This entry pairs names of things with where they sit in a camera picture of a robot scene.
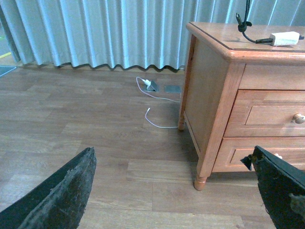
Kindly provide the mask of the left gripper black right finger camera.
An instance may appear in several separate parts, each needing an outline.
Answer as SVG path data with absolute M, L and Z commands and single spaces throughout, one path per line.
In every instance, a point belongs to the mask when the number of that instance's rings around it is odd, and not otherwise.
M 305 172 L 260 146 L 240 160 L 254 169 L 267 213 L 277 229 L 305 227 Z

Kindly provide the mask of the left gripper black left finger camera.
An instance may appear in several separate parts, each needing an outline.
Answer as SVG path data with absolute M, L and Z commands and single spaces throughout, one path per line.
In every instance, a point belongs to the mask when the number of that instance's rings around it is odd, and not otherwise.
M 91 193 L 96 170 L 88 147 L 0 213 L 2 229 L 76 229 Z

